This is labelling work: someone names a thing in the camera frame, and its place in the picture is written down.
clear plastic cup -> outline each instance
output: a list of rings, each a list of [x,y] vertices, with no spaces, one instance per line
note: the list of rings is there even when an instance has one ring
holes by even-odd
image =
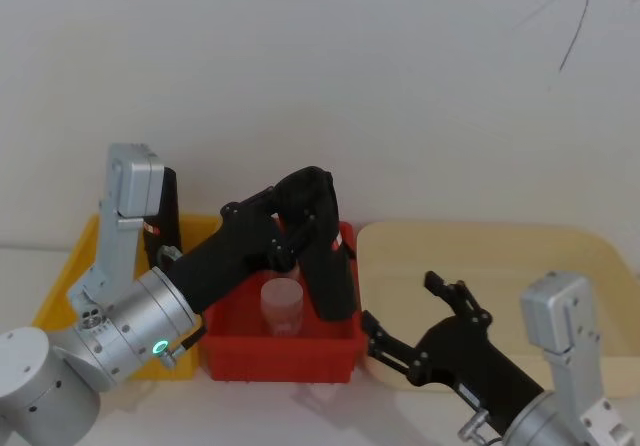
[[[274,336],[295,336],[302,328],[302,286],[290,278],[270,279],[262,286],[262,316]]]

white wall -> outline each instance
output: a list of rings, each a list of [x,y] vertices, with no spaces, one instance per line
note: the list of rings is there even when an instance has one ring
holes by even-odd
[[[0,243],[69,246],[111,141],[216,212],[334,172],[343,216],[574,224],[640,267],[640,1],[0,0]]]

yellow plastic tray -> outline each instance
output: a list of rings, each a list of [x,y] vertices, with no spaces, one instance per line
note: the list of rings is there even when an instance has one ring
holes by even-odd
[[[551,372],[541,351],[527,340],[520,295],[550,270],[588,276],[603,338],[605,390],[610,397],[640,393],[640,287],[601,238],[564,227],[495,223],[383,222],[360,232],[362,307],[389,334],[412,345],[452,314],[422,287],[429,269],[448,281],[467,283],[494,317],[489,328],[493,344],[546,389],[552,388]],[[366,367],[384,383],[411,388],[403,376],[371,358]]]
[[[180,233],[185,251],[200,244],[220,227],[221,220],[214,216],[182,215],[180,217]],[[93,264],[96,256],[96,244],[99,231],[99,218],[93,216],[87,223],[82,236],[76,243],[53,289],[45,299],[36,315],[33,325],[52,331],[69,327],[77,319],[67,301],[67,290]],[[136,276],[149,269],[142,240],[138,241],[136,258]],[[191,379],[199,364],[197,346],[190,349],[178,361],[176,369],[166,369],[157,359],[151,360],[136,373],[135,379],[151,380],[183,380]]]

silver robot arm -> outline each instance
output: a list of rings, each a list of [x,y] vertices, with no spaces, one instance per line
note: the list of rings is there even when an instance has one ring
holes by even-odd
[[[0,445],[10,431],[33,446],[70,446],[94,424],[99,392],[196,326],[183,295],[157,268],[133,281],[144,217],[157,214],[164,167],[144,145],[109,150],[96,261],[69,290],[79,320],[64,331],[20,328],[0,335]]]
[[[513,422],[507,446],[633,446],[633,433],[604,397],[600,333],[589,280],[552,272],[521,298],[531,344],[543,349],[555,391],[543,393]]]

beige tray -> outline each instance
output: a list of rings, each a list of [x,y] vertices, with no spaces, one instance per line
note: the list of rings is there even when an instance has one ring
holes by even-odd
[[[422,287],[430,269],[448,281],[467,283],[493,314],[493,344],[546,389],[552,388],[551,373],[540,350],[527,341],[520,294],[549,270],[587,275],[594,283],[603,334],[606,392],[610,397],[640,392],[640,287],[601,238],[563,227],[447,222],[375,223],[358,235],[362,308],[389,334],[412,345],[452,314]],[[402,375],[371,358],[366,368],[390,386],[412,388]]]

